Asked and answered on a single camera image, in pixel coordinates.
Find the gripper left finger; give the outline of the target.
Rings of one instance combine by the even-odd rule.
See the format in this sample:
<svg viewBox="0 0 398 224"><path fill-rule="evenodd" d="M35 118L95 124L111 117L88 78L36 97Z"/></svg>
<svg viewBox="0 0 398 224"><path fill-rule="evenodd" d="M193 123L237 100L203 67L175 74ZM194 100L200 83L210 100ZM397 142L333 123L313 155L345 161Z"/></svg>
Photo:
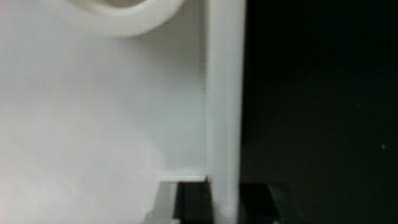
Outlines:
<svg viewBox="0 0 398 224"><path fill-rule="evenodd" d="M173 218L180 224L214 224L214 203L209 182L180 182Z"/></svg>

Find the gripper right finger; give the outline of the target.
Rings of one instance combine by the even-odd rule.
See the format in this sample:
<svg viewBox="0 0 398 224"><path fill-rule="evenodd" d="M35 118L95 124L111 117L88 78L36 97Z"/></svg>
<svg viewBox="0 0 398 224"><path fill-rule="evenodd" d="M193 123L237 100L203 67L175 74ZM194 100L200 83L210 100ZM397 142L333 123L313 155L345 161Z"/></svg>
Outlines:
<svg viewBox="0 0 398 224"><path fill-rule="evenodd" d="M281 213L267 184L241 184L241 224L278 224Z"/></svg>

